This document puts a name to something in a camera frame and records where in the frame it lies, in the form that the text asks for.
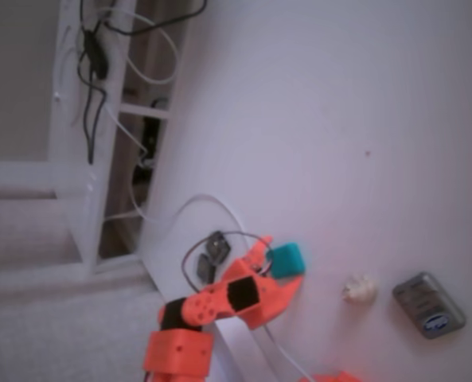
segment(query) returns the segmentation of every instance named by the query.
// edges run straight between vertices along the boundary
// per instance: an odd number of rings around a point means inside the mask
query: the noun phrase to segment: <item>small sponge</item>
[[[302,261],[301,252],[296,243],[285,244],[268,251],[266,258],[273,262],[271,275],[274,279],[282,279],[302,275],[305,273],[305,263]]]

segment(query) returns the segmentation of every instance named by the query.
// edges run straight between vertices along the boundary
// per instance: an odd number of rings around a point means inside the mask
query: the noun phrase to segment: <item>gray electronic device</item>
[[[441,337],[466,324],[463,312],[430,273],[397,285],[393,296],[425,338]]]

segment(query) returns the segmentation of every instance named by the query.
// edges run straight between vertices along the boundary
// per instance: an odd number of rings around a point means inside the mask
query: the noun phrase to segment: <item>small white object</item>
[[[370,304],[377,296],[377,284],[367,275],[353,276],[346,283],[342,296],[347,302]]]

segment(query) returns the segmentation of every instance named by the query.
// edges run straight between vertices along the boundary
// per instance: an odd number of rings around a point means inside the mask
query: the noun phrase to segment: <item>blue logo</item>
[[[446,325],[448,325],[448,317],[445,316],[444,314],[436,314],[433,317],[430,317],[425,321],[423,324],[423,328],[425,331],[430,332],[431,330],[441,330],[444,328]]]

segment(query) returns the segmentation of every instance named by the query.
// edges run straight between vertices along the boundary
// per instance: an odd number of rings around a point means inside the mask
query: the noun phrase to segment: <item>orange 3d printed part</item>
[[[270,243],[272,238],[263,239]],[[298,276],[285,286],[259,275],[266,244],[258,242],[232,263],[218,283],[198,294],[167,303],[158,315],[161,330],[150,335],[143,368],[152,382],[203,382],[209,374],[213,336],[202,326],[237,316],[250,329],[280,315],[301,285]]]

